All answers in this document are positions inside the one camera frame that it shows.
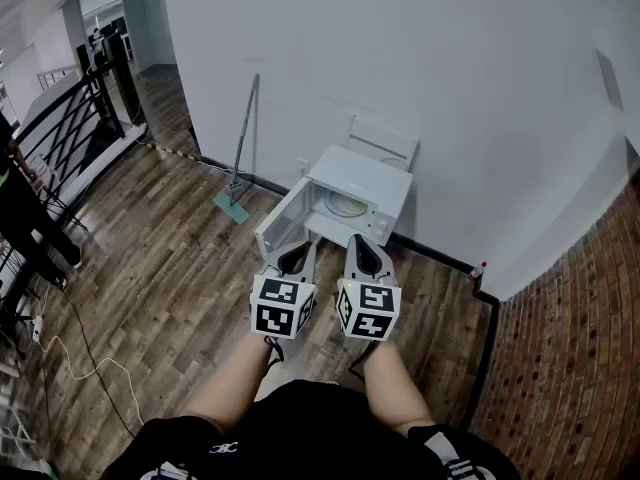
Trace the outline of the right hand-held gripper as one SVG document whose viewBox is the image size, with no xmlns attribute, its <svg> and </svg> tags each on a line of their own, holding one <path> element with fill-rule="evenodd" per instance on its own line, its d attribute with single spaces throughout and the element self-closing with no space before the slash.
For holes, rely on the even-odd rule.
<svg viewBox="0 0 640 480">
<path fill-rule="evenodd" d="M 360 269 L 358 253 L 360 240 Z M 360 271 L 371 280 L 359 280 Z M 391 258 L 378 244 L 360 234 L 350 237 L 344 276 L 337 282 L 335 309 L 347 337 L 387 340 L 401 310 Z"/>
</svg>

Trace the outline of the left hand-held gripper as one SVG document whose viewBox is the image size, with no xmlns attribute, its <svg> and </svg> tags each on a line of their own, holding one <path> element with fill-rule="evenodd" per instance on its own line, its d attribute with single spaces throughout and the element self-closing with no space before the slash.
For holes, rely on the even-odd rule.
<svg viewBox="0 0 640 480">
<path fill-rule="evenodd" d="M 271 251 L 254 275 L 250 294 L 251 330 L 272 338 L 294 339 L 311 316 L 317 246 L 298 241 Z"/>
</svg>

